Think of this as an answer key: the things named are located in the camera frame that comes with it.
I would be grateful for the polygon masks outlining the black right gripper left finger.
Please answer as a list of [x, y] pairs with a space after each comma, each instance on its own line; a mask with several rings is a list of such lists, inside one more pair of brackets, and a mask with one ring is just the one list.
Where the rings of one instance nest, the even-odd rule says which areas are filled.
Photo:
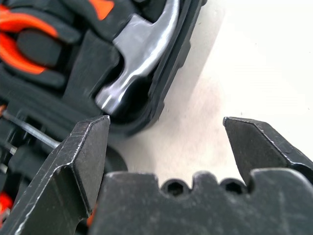
[[110, 118], [78, 122], [47, 157], [9, 217], [2, 235], [73, 235], [97, 200]]

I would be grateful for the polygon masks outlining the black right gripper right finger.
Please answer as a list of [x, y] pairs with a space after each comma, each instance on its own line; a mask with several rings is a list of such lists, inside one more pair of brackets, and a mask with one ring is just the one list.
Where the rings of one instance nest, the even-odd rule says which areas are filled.
[[237, 169], [248, 182], [250, 172], [261, 168], [290, 168], [313, 182], [313, 162], [266, 122], [224, 117], [223, 126]]

